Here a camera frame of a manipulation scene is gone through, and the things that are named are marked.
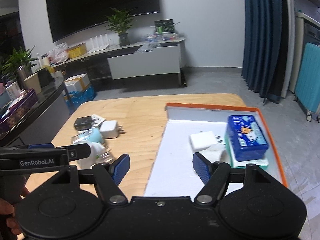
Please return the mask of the person's left hand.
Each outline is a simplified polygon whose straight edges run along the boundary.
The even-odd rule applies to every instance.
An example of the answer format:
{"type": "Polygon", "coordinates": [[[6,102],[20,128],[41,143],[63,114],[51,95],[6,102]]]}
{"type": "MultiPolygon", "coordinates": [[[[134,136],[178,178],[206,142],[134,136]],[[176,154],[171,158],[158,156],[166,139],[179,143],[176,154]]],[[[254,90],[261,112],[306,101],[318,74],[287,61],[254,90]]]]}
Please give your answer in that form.
{"type": "Polygon", "coordinates": [[[1,201],[7,202],[11,213],[1,214],[1,239],[17,239],[7,226],[7,219],[12,218],[16,205],[28,194],[26,183],[30,175],[8,175],[1,177],[1,201]]]}

